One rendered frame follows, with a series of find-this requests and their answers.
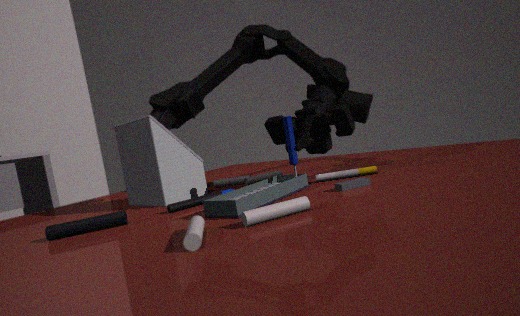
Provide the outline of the grey keyboard with white letter keys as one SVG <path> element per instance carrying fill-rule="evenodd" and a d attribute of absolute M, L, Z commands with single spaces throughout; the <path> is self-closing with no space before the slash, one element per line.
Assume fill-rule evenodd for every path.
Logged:
<path fill-rule="evenodd" d="M 307 173 L 277 175 L 202 201 L 205 218 L 241 218 L 309 187 Z"/>

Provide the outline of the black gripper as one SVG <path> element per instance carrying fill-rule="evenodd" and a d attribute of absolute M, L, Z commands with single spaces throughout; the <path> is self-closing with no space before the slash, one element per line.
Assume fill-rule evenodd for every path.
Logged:
<path fill-rule="evenodd" d="M 349 136 L 355 129 L 349 107 L 343 103 L 331 106 L 323 96 L 313 96 L 303 100 L 302 106 L 301 110 L 295 111 L 296 117 L 291 117 L 297 151 L 315 140 L 329 139 L 330 125 L 335 125 L 338 137 Z M 283 117 L 270 117 L 264 125 L 273 143 L 285 144 L 288 152 Z"/>

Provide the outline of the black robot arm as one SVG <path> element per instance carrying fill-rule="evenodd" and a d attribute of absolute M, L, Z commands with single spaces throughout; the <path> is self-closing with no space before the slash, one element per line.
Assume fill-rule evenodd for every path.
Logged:
<path fill-rule="evenodd" d="M 277 46 L 265 50 L 263 35 L 277 40 Z M 243 64 L 269 60 L 285 55 L 307 72 L 315 85 L 307 85 L 307 96 L 323 96 L 330 105 L 345 104 L 353 121 L 365 124 L 373 95 L 348 91 L 349 80 L 343 63 L 321 58 L 288 30 L 277 30 L 268 25 L 248 25 L 236 36 L 232 48 L 199 76 L 190 82 L 150 96 L 149 115 L 169 131 L 179 129 L 185 122 L 204 110 L 204 98 Z"/>

